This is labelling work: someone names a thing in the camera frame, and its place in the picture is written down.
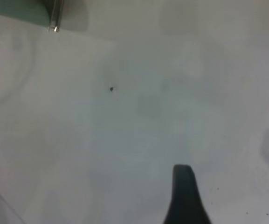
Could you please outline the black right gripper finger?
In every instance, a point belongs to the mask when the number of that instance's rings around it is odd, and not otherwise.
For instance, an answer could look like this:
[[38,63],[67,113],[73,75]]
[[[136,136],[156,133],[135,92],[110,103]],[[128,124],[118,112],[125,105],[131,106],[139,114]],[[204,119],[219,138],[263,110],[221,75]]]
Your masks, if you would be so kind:
[[165,224],[209,224],[196,177],[189,165],[177,164],[172,173],[172,197]]

